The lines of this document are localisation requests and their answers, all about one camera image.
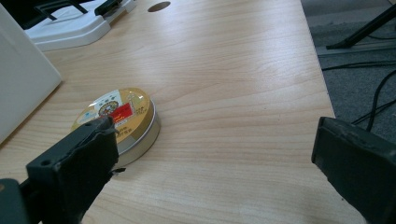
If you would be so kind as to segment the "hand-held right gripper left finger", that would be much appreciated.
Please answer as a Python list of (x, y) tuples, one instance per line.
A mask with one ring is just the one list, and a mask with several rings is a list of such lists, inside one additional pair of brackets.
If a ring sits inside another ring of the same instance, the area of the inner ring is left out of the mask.
[(26, 165), (28, 216), (37, 224), (79, 224), (119, 160), (110, 117), (89, 121)]

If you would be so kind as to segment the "round gold tin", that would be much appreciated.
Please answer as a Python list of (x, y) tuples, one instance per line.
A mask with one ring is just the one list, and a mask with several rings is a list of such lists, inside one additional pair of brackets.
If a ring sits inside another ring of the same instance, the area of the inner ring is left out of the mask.
[(123, 167), (142, 157), (160, 133), (156, 105), (138, 88), (114, 90), (97, 98), (78, 115), (71, 130), (104, 116), (113, 119), (118, 131), (119, 161), (116, 167)]

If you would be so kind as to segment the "white box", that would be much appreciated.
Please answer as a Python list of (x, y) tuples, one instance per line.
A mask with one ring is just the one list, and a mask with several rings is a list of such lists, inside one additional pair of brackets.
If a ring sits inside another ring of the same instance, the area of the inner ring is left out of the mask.
[(60, 73), (0, 4), (0, 144), (61, 81)]

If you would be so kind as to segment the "black metal stand leg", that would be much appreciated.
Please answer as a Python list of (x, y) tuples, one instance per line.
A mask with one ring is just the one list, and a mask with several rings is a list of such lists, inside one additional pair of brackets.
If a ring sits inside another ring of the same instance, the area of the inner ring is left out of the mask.
[(396, 5), (386, 9), (380, 15), (362, 26), (354, 34), (336, 44), (327, 46), (326, 49), (349, 49), (394, 18), (396, 18)]

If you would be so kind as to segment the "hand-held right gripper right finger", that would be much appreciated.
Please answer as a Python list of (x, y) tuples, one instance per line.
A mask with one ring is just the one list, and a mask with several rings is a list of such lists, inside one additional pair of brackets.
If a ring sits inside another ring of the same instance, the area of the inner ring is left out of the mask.
[(396, 224), (396, 145), (340, 119), (319, 119), (311, 161), (369, 224)]

